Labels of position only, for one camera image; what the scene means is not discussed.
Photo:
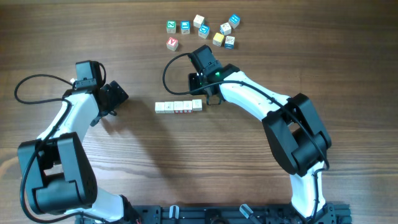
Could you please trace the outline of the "red V wooden block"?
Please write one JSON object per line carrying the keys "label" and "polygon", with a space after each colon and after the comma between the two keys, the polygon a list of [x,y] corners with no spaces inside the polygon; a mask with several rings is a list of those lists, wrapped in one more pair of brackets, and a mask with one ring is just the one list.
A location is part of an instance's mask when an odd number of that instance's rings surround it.
{"label": "red V wooden block", "polygon": [[170,37],[166,43],[166,46],[169,50],[176,51],[178,48],[178,40]]}

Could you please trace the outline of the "plain picture wooden block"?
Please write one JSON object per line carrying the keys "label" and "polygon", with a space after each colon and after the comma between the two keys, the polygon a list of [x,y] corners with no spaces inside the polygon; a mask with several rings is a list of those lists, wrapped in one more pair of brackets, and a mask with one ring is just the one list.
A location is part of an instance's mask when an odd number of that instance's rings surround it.
{"label": "plain picture wooden block", "polygon": [[193,111],[202,111],[203,110],[201,99],[192,100],[192,110]]}

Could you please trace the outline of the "red I block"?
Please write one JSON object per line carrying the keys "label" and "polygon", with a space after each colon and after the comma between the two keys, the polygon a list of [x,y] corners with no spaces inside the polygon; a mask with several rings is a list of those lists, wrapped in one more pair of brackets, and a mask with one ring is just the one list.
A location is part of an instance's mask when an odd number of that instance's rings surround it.
{"label": "red I block", "polygon": [[193,102],[192,101],[183,101],[183,112],[191,113],[193,111]]}
{"label": "red I block", "polygon": [[182,101],[174,101],[174,113],[183,113]]}

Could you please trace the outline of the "green F wooden block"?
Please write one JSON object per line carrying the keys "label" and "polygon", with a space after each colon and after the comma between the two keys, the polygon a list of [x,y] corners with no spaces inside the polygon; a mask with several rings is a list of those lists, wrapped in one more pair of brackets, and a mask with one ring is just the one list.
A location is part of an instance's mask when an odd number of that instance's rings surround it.
{"label": "green F wooden block", "polygon": [[156,113],[165,113],[165,103],[164,102],[155,102],[155,112]]}

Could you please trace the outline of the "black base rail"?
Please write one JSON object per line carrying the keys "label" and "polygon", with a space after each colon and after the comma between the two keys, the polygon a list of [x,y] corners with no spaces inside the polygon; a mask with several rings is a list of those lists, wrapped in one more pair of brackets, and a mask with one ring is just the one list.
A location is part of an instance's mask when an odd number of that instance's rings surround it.
{"label": "black base rail", "polygon": [[[253,224],[253,223],[312,223],[311,218],[301,217],[291,204],[240,207],[170,207],[134,206],[131,220],[123,218],[109,223],[143,224]],[[353,223],[347,204],[326,203],[318,211],[315,223]]]}

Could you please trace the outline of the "blue top block left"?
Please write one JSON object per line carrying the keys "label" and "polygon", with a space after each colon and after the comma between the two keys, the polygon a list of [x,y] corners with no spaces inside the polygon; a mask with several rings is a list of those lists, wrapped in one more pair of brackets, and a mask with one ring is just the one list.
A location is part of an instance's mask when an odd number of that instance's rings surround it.
{"label": "blue top block left", "polygon": [[190,21],[182,21],[180,23],[181,34],[189,34],[190,33]]}

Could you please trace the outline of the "blue side picture block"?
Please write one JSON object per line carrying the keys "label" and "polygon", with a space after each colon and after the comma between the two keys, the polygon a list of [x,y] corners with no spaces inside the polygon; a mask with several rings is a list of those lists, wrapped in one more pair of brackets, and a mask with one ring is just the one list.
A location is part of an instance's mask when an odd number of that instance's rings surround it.
{"label": "blue side picture block", "polygon": [[220,25],[220,32],[223,35],[230,35],[232,31],[232,27],[230,26],[229,22],[225,22],[224,24]]}

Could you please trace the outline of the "green N wooden block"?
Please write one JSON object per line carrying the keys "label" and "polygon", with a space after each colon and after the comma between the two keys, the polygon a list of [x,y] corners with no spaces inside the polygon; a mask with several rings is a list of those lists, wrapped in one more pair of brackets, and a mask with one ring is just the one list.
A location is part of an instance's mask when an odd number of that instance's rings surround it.
{"label": "green N wooden block", "polygon": [[165,101],[164,102],[164,111],[165,111],[165,113],[175,113],[174,102],[173,101]]}

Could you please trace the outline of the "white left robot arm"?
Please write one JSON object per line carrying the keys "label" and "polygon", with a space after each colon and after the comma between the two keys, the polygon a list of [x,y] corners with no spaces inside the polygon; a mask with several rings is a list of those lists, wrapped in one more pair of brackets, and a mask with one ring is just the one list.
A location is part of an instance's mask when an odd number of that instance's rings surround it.
{"label": "white left robot arm", "polygon": [[97,61],[76,63],[77,79],[58,100],[62,107],[35,140],[21,143],[17,156],[22,172],[20,203],[32,221],[51,214],[51,223],[76,217],[77,223],[140,223],[141,216],[123,195],[97,186],[82,146],[89,127],[108,115],[128,95]]}

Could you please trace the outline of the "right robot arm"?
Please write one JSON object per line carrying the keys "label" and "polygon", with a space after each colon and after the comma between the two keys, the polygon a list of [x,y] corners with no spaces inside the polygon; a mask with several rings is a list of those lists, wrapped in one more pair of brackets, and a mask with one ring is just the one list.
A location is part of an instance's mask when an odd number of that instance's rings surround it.
{"label": "right robot arm", "polygon": [[261,121],[274,159],[290,175],[292,206],[314,222],[326,204],[321,175],[330,167],[326,151],[331,138],[310,99],[302,93],[294,97],[275,93],[238,67],[222,66],[207,45],[188,58],[196,70],[188,78],[190,93],[218,95]]}

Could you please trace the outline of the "plain top wooden block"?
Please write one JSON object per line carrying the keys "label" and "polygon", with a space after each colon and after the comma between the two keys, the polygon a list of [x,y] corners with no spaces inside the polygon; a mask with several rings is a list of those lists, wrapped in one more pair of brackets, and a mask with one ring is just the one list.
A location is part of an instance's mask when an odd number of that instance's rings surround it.
{"label": "plain top wooden block", "polygon": [[205,18],[199,14],[197,14],[193,20],[193,26],[200,28],[205,22]]}

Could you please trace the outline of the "green top wooden block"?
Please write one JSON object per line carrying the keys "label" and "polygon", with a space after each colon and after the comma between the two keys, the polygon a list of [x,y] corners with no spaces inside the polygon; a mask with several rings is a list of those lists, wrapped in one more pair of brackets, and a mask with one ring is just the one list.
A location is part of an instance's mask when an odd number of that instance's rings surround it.
{"label": "green top wooden block", "polygon": [[173,20],[168,20],[166,23],[166,29],[168,34],[175,34],[177,31],[177,23]]}

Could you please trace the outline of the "blue D wooden block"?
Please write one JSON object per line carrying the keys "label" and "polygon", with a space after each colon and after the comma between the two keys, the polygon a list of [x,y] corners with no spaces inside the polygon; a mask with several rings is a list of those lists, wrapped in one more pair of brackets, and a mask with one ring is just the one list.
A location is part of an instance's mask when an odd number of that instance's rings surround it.
{"label": "blue D wooden block", "polygon": [[201,27],[198,30],[198,36],[203,39],[206,39],[209,33],[210,33],[210,28],[206,25],[201,25]]}

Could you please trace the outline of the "blue X side block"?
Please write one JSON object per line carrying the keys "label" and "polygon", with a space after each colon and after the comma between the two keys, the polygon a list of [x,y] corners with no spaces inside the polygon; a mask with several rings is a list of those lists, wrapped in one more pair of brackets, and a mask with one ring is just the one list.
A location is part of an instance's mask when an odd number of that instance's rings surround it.
{"label": "blue X side block", "polygon": [[235,37],[233,36],[226,36],[224,41],[224,47],[226,49],[234,49]]}

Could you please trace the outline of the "yellow top wooden block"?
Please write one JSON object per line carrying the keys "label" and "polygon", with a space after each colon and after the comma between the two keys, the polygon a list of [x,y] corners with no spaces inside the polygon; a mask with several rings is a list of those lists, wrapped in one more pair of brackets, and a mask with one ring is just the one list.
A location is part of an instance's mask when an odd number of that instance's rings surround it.
{"label": "yellow top wooden block", "polygon": [[224,41],[224,35],[217,32],[217,33],[214,35],[214,37],[213,37],[212,43],[213,43],[213,45],[215,45],[215,46],[221,47],[222,44],[223,44],[223,41]]}

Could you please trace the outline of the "blue top block right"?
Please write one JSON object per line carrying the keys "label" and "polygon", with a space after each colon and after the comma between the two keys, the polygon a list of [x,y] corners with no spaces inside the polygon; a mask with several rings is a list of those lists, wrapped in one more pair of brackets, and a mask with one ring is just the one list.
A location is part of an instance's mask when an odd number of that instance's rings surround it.
{"label": "blue top block right", "polygon": [[233,29],[235,29],[235,28],[237,28],[237,26],[239,25],[240,21],[241,21],[241,18],[240,18],[238,15],[233,14],[233,15],[231,15],[231,17],[229,18],[228,23],[230,24],[230,26],[231,26]]}

